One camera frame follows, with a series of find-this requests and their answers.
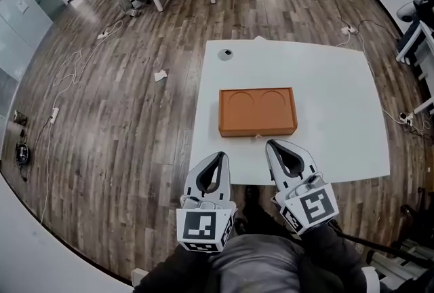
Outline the person's left leg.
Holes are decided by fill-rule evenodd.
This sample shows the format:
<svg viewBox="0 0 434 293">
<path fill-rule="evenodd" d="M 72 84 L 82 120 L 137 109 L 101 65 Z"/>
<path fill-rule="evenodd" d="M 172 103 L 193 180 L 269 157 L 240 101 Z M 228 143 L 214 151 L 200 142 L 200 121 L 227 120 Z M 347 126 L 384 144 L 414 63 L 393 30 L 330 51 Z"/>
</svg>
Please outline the person's left leg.
<svg viewBox="0 0 434 293">
<path fill-rule="evenodd" d="M 244 215 L 240 212 L 235 213 L 234 229 L 238 236 L 248 233 L 248 222 Z"/>
</svg>

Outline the person's leg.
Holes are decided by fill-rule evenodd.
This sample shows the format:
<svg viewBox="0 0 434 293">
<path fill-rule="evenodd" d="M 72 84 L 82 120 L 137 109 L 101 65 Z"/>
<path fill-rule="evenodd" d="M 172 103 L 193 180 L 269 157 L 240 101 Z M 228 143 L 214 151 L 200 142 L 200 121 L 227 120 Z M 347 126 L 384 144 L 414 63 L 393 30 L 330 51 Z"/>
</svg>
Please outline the person's leg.
<svg viewBox="0 0 434 293">
<path fill-rule="evenodd" d="M 259 202 L 260 190 L 257 186 L 245 188 L 245 205 L 243 208 L 243 232 L 248 235 L 272 235 L 288 238 L 289 231 L 280 225 Z"/>
<path fill-rule="evenodd" d="M 238 236 L 248 233 L 248 222 L 244 215 L 240 212 L 235 213 L 234 229 Z"/>
</svg>

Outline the white equipment stand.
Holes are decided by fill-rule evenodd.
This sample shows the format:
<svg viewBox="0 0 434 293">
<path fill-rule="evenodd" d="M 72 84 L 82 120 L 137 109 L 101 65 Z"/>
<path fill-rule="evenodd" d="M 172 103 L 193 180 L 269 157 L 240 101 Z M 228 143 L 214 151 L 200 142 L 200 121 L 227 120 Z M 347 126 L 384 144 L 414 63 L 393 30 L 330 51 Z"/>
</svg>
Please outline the white equipment stand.
<svg viewBox="0 0 434 293">
<path fill-rule="evenodd" d="M 401 245 L 401 249 L 417 258 L 434 261 L 434 249 L 421 246 L 415 241 L 405 240 Z M 392 254 L 388 257 L 375 250 L 366 252 L 366 260 L 376 269 L 380 281 L 392 290 L 397 289 L 409 279 L 418 279 L 427 271 L 427 269 L 408 259 Z"/>
</svg>

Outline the large white table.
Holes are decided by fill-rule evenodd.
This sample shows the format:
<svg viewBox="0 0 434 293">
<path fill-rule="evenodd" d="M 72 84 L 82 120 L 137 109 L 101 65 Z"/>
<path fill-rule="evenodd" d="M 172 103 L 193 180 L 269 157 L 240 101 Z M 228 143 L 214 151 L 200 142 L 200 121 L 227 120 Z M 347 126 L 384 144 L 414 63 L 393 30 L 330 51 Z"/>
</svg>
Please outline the large white table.
<svg viewBox="0 0 434 293">
<path fill-rule="evenodd" d="M 218 52 L 233 57 L 221 61 Z M 288 141 L 307 150 L 328 182 L 390 173 L 389 147 L 378 92 L 362 52 L 289 41 L 208 41 L 203 57 L 190 165 L 222 151 L 231 182 L 270 185 L 267 139 L 223 138 L 219 91 L 291 87 L 298 128 Z"/>
</svg>

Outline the person's grey shirt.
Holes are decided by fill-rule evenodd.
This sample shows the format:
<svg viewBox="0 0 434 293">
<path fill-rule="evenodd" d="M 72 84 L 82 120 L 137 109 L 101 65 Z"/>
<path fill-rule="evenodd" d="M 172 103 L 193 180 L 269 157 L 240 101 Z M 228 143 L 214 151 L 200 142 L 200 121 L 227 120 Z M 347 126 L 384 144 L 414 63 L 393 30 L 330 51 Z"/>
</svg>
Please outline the person's grey shirt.
<svg viewBox="0 0 434 293">
<path fill-rule="evenodd" d="M 301 293 L 303 255 L 300 246 L 283 237 L 234 237 L 210 260 L 217 293 Z"/>
</svg>

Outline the person's right leg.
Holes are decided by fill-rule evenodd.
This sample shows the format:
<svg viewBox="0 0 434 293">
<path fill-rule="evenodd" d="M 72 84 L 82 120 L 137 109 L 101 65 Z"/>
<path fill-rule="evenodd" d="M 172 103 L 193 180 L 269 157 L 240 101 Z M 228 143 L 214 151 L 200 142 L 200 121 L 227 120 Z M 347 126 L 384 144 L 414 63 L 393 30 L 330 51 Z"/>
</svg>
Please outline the person's right leg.
<svg viewBox="0 0 434 293">
<path fill-rule="evenodd" d="M 259 202 L 260 190 L 257 186 L 245 188 L 245 205 L 243 208 L 243 232 L 248 235 L 272 235 L 288 238 L 289 231 L 280 225 Z"/>
</svg>

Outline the white backpack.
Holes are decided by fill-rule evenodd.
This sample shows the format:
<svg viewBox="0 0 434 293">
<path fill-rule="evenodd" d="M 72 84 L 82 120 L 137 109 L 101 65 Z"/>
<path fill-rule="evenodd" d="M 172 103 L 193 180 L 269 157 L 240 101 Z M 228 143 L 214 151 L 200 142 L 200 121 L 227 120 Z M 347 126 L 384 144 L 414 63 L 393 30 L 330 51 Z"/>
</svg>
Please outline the white backpack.
<svg viewBox="0 0 434 293">
<path fill-rule="evenodd" d="M 418 10 L 414 2 L 408 2 L 397 10 L 397 17 L 403 22 L 413 22 L 418 17 Z"/>
</svg>

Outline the white square panel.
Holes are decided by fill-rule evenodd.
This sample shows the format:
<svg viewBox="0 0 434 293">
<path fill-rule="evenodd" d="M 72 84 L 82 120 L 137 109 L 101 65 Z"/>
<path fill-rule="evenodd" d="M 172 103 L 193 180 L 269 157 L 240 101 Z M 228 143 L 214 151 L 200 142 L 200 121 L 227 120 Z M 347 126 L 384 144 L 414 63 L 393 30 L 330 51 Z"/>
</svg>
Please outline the white square panel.
<svg viewBox="0 0 434 293">
<path fill-rule="evenodd" d="M 141 282 L 141 280 L 146 277 L 149 274 L 148 271 L 144 270 L 144 269 L 140 269 L 140 268 L 135 268 L 132 271 L 132 285 L 134 287 L 138 286 Z"/>
</svg>

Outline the person's right forearm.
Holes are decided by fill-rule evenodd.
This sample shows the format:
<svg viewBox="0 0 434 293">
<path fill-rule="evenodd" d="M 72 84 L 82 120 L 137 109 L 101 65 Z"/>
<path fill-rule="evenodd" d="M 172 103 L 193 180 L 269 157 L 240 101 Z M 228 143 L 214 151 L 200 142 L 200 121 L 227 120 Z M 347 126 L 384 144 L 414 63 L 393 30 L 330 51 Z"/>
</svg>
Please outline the person's right forearm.
<svg viewBox="0 0 434 293">
<path fill-rule="evenodd" d="M 339 278 L 345 293 L 366 293 L 365 267 L 354 245 L 337 235 L 329 225 L 322 225 L 301 236 L 312 263 Z"/>
</svg>

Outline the black round floor device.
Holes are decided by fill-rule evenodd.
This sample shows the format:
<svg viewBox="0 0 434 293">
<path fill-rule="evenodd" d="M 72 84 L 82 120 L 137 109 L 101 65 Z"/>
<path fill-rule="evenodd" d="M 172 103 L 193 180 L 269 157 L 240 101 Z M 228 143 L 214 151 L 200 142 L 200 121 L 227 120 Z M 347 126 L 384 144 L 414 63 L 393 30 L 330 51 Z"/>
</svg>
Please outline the black round floor device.
<svg viewBox="0 0 434 293">
<path fill-rule="evenodd" d="M 15 148 L 16 165 L 21 168 L 31 160 L 31 151 L 24 143 L 17 143 Z"/>
</svg>

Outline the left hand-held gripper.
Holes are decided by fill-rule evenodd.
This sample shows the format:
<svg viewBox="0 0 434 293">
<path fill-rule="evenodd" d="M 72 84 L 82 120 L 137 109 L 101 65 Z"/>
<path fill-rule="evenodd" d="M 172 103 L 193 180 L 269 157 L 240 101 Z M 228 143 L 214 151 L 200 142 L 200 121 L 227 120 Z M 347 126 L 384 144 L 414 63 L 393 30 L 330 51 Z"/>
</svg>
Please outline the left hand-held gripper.
<svg viewBox="0 0 434 293">
<path fill-rule="evenodd" d="M 178 243 L 191 252 L 218 254 L 225 247 L 237 207 L 229 201 L 231 175 L 229 158 L 218 151 L 201 160 L 188 174 L 176 210 Z M 218 202 L 200 199 L 209 195 Z"/>
</svg>

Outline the person's left forearm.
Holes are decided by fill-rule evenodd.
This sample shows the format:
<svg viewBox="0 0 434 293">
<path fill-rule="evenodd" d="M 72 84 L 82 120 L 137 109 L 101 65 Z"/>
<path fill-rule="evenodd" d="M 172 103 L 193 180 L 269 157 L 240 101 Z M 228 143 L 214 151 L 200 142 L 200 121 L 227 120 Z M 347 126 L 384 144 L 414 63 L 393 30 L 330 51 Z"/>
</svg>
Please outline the person's left forearm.
<svg viewBox="0 0 434 293">
<path fill-rule="evenodd" d="M 132 293 L 219 293 L 220 278 L 212 269 L 210 255 L 177 246 L 140 280 Z"/>
</svg>

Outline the orange storage box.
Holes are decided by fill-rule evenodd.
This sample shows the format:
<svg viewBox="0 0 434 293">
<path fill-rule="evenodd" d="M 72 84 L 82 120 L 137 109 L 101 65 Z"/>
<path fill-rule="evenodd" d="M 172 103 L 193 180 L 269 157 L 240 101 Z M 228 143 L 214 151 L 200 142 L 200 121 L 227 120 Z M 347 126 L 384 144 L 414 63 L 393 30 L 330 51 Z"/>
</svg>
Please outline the orange storage box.
<svg viewBox="0 0 434 293">
<path fill-rule="evenodd" d="M 219 91 L 219 130 L 298 128 L 290 87 Z"/>
</svg>

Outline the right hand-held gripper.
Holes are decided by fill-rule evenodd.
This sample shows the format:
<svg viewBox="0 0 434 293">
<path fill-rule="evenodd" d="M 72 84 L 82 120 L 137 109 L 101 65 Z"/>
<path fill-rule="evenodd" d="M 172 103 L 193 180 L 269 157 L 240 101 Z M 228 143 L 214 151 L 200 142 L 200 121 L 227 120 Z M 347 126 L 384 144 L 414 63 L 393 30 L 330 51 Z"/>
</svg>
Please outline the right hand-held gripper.
<svg viewBox="0 0 434 293">
<path fill-rule="evenodd" d="M 295 234 L 302 235 L 338 215 L 332 185 L 319 172 L 314 174 L 317 166 L 307 150 L 286 140 L 271 139 L 265 153 L 271 179 L 279 190 L 274 202 Z M 305 180 L 291 187 L 301 179 Z"/>
</svg>

